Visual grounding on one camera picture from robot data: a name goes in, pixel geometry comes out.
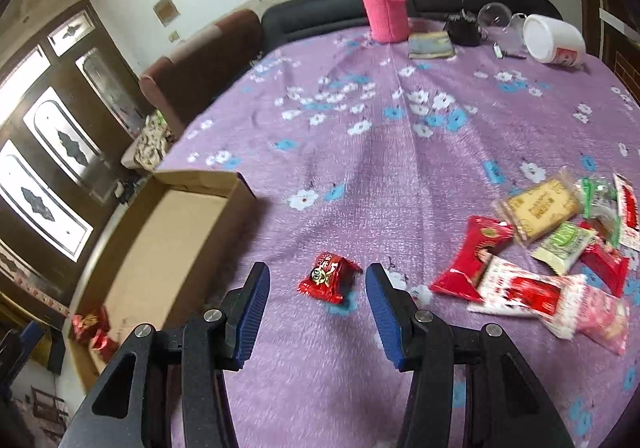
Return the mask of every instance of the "book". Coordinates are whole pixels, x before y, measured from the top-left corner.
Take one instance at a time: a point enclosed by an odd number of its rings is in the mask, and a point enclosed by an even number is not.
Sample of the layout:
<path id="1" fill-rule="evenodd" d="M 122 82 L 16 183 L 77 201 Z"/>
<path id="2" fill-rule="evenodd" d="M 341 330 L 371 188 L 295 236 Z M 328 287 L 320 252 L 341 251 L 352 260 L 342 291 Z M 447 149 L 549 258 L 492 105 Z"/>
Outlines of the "book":
<path id="1" fill-rule="evenodd" d="M 449 58 L 455 53 L 446 31 L 414 33 L 409 36 L 409 58 L 412 60 Z"/>

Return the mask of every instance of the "brown sofa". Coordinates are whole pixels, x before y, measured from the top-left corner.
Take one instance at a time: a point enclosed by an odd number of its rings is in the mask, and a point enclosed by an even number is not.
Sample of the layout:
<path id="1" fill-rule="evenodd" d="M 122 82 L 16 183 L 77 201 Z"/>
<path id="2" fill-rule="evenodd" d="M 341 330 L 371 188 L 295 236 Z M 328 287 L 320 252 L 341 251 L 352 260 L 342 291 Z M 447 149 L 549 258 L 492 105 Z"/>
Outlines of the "brown sofa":
<path id="1" fill-rule="evenodd" d="M 181 42 L 140 76 L 140 90 L 180 137 L 246 71 L 262 45 L 256 13 L 235 12 Z"/>

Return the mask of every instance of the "red candy wrapper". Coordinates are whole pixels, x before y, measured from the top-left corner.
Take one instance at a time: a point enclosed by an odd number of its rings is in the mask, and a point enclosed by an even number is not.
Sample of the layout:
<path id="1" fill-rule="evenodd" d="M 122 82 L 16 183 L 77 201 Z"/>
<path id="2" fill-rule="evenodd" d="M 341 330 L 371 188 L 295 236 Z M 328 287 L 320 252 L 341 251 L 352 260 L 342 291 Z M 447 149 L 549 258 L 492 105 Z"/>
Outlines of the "red candy wrapper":
<path id="1" fill-rule="evenodd" d="M 592 229 L 588 222 L 581 222 L 580 227 Z M 580 261 L 607 284 L 613 296 L 622 296 L 630 261 L 626 256 L 622 256 L 598 236 L 582 252 Z"/>
<path id="2" fill-rule="evenodd" d="M 486 262 L 513 238 L 513 228 L 506 222 L 488 217 L 469 217 L 465 242 L 450 268 L 433 282 L 429 289 L 435 292 L 482 302 L 476 290 Z"/>
<path id="3" fill-rule="evenodd" d="M 321 253 L 308 277 L 298 285 L 302 294 L 325 302 L 339 304 L 353 286 L 359 266 L 335 253 Z"/>
<path id="4" fill-rule="evenodd" d="M 105 332 L 110 330 L 107 309 L 102 306 L 95 313 L 87 316 L 76 314 L 71 318 L 71 325 L 74 328 L 76 341 L 81 345 L 87 345 L 99 329 Z"/>
<path id="5" fill-rule="evenodd" d="M 109 363 L 113 355 L 120 348 L 120 345 L 118 342 L 112 340 L 107 335 L 107 332 L 98 330 L 94 339 L 91 340 L 91 348 L 98 353 L 102 361 Z"/>

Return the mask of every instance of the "purple bedsheet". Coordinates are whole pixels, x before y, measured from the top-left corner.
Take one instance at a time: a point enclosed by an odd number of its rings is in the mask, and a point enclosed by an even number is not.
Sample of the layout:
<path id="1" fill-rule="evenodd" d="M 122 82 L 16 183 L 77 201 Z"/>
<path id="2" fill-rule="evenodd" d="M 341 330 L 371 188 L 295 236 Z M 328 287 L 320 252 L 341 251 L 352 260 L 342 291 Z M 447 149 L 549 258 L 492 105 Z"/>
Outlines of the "purple bedsheet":
<path id="1" fill-rule="evenodd" d="M 500 323 L 551 396 L 578 448 L 597 447 L 637 384 L 638 253 L 625 298 L 625 356 L 589 338 L 558 340 L 537 320 L 469 313 L 427 285 L 451 262 L 469 215 L 567 165 L 640 187 L 640 109 L 606 66 L 583 70 L 494 58 L 490 46 L 448 60 L 407 58 L 366 29 L 282 47 L 201 114 L 161 169 L 238 170 L 267 206 L 232 287 L 254 261 L 271 293 L 254 354 L 226 375 L 240 446 L 382 448 L 398 435 L 410 374 L 386 360 L 357 280 L 348 306 L 296 292 L 321 251 L 365 269 L 379 261 L 398 288 L 455 325 Z M 527 250 L 504 258 L 546 273 Z M 578 263 L 572 272 L 597 277 Z M 450 446 L 462 442 L 456 367 Z"/>

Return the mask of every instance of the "metal screw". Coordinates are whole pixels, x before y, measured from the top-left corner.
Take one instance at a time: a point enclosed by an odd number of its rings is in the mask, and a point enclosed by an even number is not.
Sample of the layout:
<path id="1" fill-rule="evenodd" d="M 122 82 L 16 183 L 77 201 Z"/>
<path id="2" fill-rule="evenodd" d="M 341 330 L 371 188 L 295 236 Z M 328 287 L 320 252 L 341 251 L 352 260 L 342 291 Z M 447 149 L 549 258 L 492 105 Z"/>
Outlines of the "metal screw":
<path id="1" fill-rule="evenodd" d="M 204 313 L 204 320 L 206 322 L 217 322 L 222 318 L 222 311 L 219 309 L 209 309 Z"/>
<path id="2" fill-rule="evenodd" d="M 138 325 L 136 327 L 134 334 L 138 338 L 145 338 L 145 336 L 151 334 L 152 331 L 153 329 L 151 328 L 151 325 L 149 325 L 148 323 L 143 323 L 142 325 Z"/>
<path id="3" fill-rule="evenodd" d="M 498 336 L 502 336 L 502 327 L 497 323 L 489 323 L 486 327 L 486 333 L 492 338 L 497 338 Z"/>
<path id="4" fill-rule="evenodd" d="M 433 322 L 433 314 L 430 311 L 418 311 L 415 319 L 420 323 L 430 323 Z"/>

